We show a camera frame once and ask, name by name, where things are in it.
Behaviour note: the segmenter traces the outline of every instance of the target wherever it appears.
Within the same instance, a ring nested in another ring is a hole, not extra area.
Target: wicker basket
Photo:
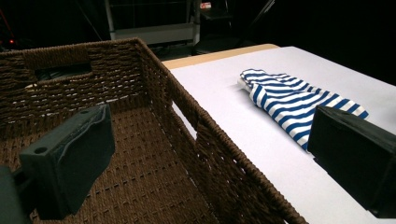
[[[35,75],[78,63],[91,72]],[[22,149],[80,109],[111,108],[116,152],[78,213],[33,213],[34,223],[305,223],[137,38],[2,53],[0,82],[0,163],[11,170]]]

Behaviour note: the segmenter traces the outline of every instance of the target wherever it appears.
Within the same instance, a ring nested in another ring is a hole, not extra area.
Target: white surface
[[[368,120],[396,133],[396,87],[294,47],[171,70],[309,223],[396,223],[375,218],[318,166],[237,85],[248,68],[287,73],[361,104]]]

